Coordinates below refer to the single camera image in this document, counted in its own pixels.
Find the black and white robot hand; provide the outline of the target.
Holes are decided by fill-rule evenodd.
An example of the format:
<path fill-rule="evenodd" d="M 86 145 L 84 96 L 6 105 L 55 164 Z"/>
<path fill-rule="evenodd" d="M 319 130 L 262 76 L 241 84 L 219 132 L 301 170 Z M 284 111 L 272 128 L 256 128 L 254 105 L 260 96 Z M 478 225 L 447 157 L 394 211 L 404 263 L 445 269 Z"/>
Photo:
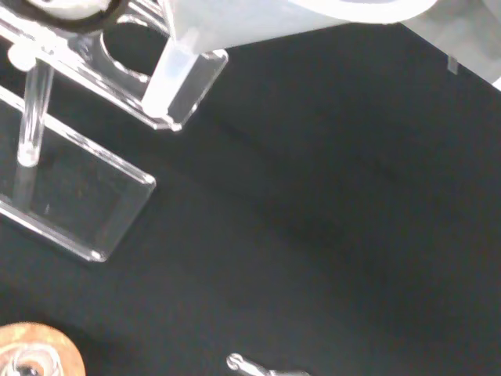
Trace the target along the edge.
<path fill-rule="evenodd" d="M 6 1 L 22 17 L 62 31 L 102 31 L 124 14 L 129 1 Z"/>

